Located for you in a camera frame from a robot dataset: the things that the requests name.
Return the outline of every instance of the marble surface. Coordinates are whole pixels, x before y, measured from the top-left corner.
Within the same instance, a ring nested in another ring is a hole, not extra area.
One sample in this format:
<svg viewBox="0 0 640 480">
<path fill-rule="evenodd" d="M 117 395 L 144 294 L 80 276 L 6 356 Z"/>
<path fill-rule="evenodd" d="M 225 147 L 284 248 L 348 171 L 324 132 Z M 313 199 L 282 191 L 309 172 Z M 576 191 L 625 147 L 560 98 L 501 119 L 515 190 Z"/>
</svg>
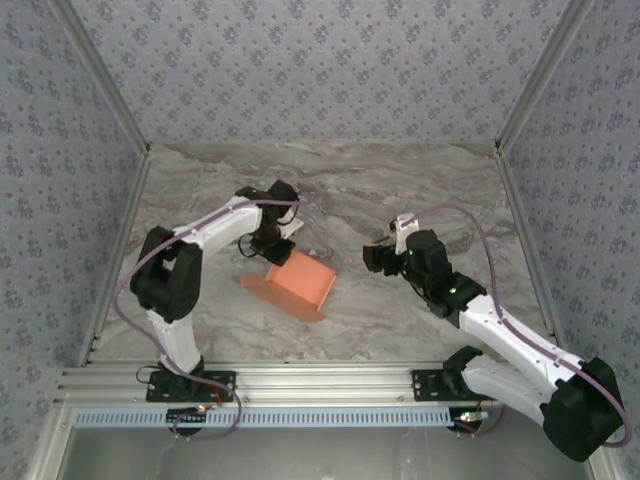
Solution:
<svg viewBox="0 0 640 480">
<path fill-rule="evenodd" d="M 203 268 L 194 311 L 206 359 L 444 360 L 464 345 L 482 347 L 432 315 L 404 280 L 369 273 L 361 260 L 362 245 L 384 236 L 396 215 L 445 201 L 466 206 L 485 226 L 504 306 L 545 331 L 497 167 L 486 153 L 437 143 L 170 145 L 153 147 L 150 161 L 122 272 L 135 263 L 149 229 L 192 222 L 237 189 L 267 189 L 276 179 L 313 201 L 299 213 L 305 226 L 294 237 L 298 247 L 338 271 L 323 307 L 327 318 L 302 324 L 240 286 L 244 273 L 266 274 L 265 260 L 245 259 L 235 245 L 224 248 Z M 421 224 L 438 233 L 455 269 L 489 285 L 480 239 L 466 218 L 445 212 Z M 121 302 L 146 325 L 130 292 Z M 93 358 L 154 353 L 111 311 Z"/>
</svg>

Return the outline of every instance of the patterned wallpaper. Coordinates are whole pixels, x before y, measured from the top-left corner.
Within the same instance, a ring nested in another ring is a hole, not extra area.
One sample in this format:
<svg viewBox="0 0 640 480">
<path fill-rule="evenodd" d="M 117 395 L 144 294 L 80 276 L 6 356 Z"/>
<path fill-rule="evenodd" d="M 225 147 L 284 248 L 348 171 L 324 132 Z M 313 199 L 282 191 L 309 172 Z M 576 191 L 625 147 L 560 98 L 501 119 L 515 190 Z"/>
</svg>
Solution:
<svg viewBox="0 0 640 480">
<path fill-rule="evenodd" d="M 44 0 L 0 2 L 0 478 L 77 360 L 138 155 Z"/>
<path fill-rule="evenodd" d="M 596 0 L 509 153 L 572 348 L 615 369 L 640 478 L 640 4 Z"/>
<path fill-rule="evenodd" d="M 73 0 L 151 143 L 495 139 L 567 0 Z"/>
</svg>

